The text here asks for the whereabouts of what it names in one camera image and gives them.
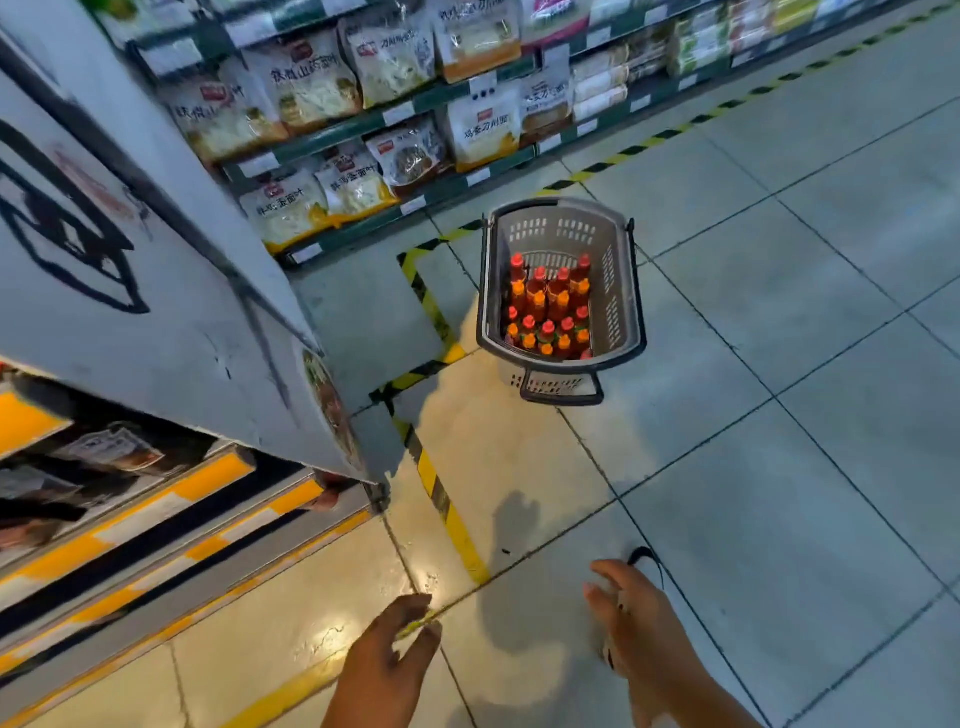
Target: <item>plastic packaging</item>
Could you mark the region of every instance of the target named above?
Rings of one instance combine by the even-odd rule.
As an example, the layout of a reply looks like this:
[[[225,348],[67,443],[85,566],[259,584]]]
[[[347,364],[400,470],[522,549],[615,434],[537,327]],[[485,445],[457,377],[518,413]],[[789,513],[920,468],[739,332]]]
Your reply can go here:
[[[520,57],[516,0],[427,0],[427,9],[452,84]]]
[[[520,0],[520,38],[524,48],[539,47],[584,30],[590,21],[589,0]]]
[[[91,2],[97,19],[110,39],[119,46],[154,33],[173,31],[196,22],[197,0],[109,0]]]
[[[449,166],[446,146],[430,116],[368,139],[367,149],[379,162],[383,179],[401,197]]]
[[[405,96],[437,76],[426,9],[406,0],[348,15],[337,24],[364,109]]]
[[[333,224],[324,191],[306,169],[267,182],[239,202],[272,254]]]
[[[158,93],[206,165],[289,136],[266,89],[237,58],[224,61],[216,75],[192,76]]]
[[[595,116],[601,111],[606,111],[610,107],[621,104],[627,100],[627,87],[625,85],[615,86],[609,91],[597,94],[591,99],[587,99],[582,104],[573,106],[573,121],[576,124]]]
[[[329,150],[316,173],[326,195],[330,222],[362,220],[399,200],[380,176],[376,161],[357,139]]]
[[[457,172],[469,172],[519,149],[522,113],[517,82],[452,102],[444,122]]]
[[[243,52],[293,133],[308,133],[360,112],[356,76],[340,55],[337,34],[322,30]]]
[[[523,137],[521,144],[537,141],[565,127],[573,113],[573,84],[569,66],[551,65],[521,79]]]

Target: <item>shopping basket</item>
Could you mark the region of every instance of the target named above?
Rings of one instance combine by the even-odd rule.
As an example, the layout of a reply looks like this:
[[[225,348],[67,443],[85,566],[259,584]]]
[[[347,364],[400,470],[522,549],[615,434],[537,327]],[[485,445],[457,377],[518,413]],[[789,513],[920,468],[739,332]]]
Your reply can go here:
[[[558,361],[503,340],[510,258],[523,254],[530,270],[555,276],[589,253],[592,359]],[[499,359],[500,375],[527,401],[588,406],[604,399],[597,372],[623,364],[647,347],[636,278],[634,221],[593,201],[540,197],[495,209],[483,228],[483,269],[477,343]],[[592,392],[581,394],[587,379]]]

